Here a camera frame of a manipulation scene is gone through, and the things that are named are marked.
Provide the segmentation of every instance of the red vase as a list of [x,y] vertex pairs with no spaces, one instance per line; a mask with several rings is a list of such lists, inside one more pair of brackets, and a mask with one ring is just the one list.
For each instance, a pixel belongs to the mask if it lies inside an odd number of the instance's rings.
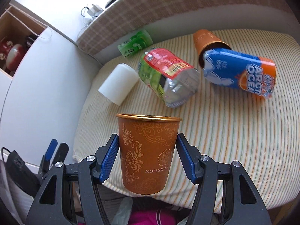
[[0,59],[6,59],[6,67],[16,71],[25,55],[25,50],[20,44],[13,45],[12,41],[3,38],[0,41]]

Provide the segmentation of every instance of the plaid fabric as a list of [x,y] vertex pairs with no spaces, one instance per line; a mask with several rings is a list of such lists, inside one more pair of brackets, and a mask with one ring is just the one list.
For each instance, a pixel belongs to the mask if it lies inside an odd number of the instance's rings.
[[118,0],[82,33],[78,46],[95,55],[124,35],[163,18],[230,4],[268,6],[292,13],[284,0]]

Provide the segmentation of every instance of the orange paper cup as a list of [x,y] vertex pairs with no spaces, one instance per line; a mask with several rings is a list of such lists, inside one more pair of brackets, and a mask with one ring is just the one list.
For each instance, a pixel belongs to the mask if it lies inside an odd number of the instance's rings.
[[181,118],[117,114],[123,184],[155,194],[166,184]]
[[193,34],[193,38],[199,57],[199,64],[202,68],[204,68],[203,54],[207,50],[214,48],[225,48],[231,50],[229,45],[208,30],[198,30]]

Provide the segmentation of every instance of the blue gripper pad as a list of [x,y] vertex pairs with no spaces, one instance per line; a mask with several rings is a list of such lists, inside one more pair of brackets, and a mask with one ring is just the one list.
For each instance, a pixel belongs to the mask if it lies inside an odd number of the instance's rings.
[[112,134],[107,144],[97,150],[95,156],[97,157],[97,162],[101,162],[101,173],[99,176],[101,183],[104,183],[110,176],[118,151],[119,136],[117,134]]
[[185,175],[193,184],[198,184],[203,177],[204,169],[200,167],[201,153],[195,146],[191,146],[184,134],[178,134],[176,149],[180,157]]
[[56,139],[53,139],[51,140],[50,142],[50,145],[48,146],[48,149],[45,153],[45,161],[50,161],[52,156],[53,156],[53,153],[55,151],[55,148],[57,147],[57,140]]

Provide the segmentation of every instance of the cabinet door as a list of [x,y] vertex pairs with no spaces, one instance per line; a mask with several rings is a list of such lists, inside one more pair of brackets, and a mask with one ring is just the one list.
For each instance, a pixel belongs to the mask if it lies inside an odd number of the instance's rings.
[[[41,37],[49,38],[50,28]],[[8,91],[0,122],[0,146],[38,166],[51,139],[73,141],[81,109],[100,69],[96,60],[52,30],[26,53]]]

